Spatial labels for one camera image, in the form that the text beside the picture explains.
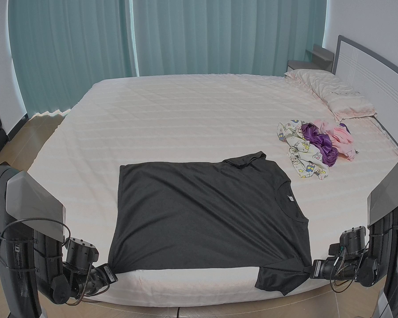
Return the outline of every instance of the tile floor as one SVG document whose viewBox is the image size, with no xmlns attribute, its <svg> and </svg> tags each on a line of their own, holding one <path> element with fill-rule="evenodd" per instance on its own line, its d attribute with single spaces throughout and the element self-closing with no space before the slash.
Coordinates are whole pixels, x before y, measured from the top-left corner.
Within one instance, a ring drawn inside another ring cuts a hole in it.
<svg viewBox="0 0 398 318">
<path fill-rule="evenodd" d="M 0 152 L 0 163 L 8 162 L 12 167 L 28 170 L 42 148 L 62 122 L 63 117 L 37 116 L 27 122 L 11 142 Z M 213 305 L 207 307 L 182 307 L 181 317 L 221 318 L 353 318 L 372 315 L 379 289 L 383 281 L 371 288 L 353 284 L 341 294 L 335 294 L 329 286 L 283 298 L 248 303 Z M 108 303 L 81 303 L 76 307 L 54 305 L 40 295 L 48 318 L 156 318 L 176 316 L 177 308 L 129 307 Z M 8 307 L 0 284 L 0 318 L 8 315 Z"/>
</svg>

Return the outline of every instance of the curtain fold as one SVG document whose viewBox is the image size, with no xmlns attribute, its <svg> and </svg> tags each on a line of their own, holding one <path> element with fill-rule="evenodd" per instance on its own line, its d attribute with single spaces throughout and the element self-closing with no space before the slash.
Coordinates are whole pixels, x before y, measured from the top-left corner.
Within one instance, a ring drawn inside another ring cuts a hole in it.
<svg viewBox="0 0 398 318">
<path fill-rule="evenodd" d="M 126 0 L 9 0 L 16 77 L 30 116 L 65 111 L 103 79 L 135 75 Z"/>
<path fill-rule="evenodd" d="M 281 76 L 323 42 L 326 0 L 9 0 L 28 114 L 65 111 L 103 79 Z"/>
<path fill-rule="evenodd" d="M 281 76 L 323 42 L 326 0 L 133 0 L 141 76 Z"/>
</svg>

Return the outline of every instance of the robotic arm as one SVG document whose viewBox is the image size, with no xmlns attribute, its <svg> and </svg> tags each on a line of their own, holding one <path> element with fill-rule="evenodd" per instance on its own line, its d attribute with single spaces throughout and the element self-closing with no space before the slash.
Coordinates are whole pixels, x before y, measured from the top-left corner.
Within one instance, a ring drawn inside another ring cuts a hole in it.
<svg viewBox="0 0 398 318">
<path fill-rule="evenodd" d="M 70 237 L 65 216 L 65 207 L 28 173 L 0 164 L 0 279 L 10 318 L 47 317 L 38 290 L 54 304 L 73 297 L 68 305 L 77 305 L 118 281 L 108 264 L 93 266 L 99 252 Z"/>
<path fill-rule="evenodd" d="M 315 260 L 310 278 L 351 280 L 370 287 L 387 275 L 373 318 L 398 318 L 398 163 L 367 199 L 368 248 L 365 228 L 344 231 L 331 244 L 326 260 Z"/>
</svg>

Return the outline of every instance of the mattress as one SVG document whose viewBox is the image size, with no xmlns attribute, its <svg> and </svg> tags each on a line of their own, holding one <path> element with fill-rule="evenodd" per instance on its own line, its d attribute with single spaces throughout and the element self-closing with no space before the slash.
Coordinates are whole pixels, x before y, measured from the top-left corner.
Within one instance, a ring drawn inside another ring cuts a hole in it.
<svg viewBox="0 0 398 318">
<path fill-rule="evenodd" d="M 74 106 L 29 173 L 66 207 L 72 235 L 107 262 L 117 218 L 119 166 L 139 162 L 220 162 L 263 151 L 292 180 L 309 219 L 313 259 L 325 259 L 345 229 L 366 225 L 367 196 L 398 161 L 398 150 L 369 117 L 344 123 L 360 152 L 340 157 L 324 180 L 299 178 L 278 140 L 279 122 L 334 119 L 324 103 L 283 77 L 179 75 L 104 80 Z M 254 287 L 258 267 L 137 270 L 97 299 L 122 305 L 197 306 L 281 296 Z M 290 294 L 318 288 L 308 279 Z"/>
</svg>

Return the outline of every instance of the t-shirt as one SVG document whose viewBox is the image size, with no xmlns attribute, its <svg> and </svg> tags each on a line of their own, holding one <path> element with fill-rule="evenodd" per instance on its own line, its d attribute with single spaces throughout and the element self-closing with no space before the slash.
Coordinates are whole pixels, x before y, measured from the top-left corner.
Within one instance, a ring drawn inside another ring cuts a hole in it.
<svg viewBox="0 0 398 318">
<path fill-rule="evenodd" d="M 285 295 L 302 284 L 308 219 L 265 158 L 121 166 L 113 271 L 259 266 L 259 289 Z"/>
</svg>

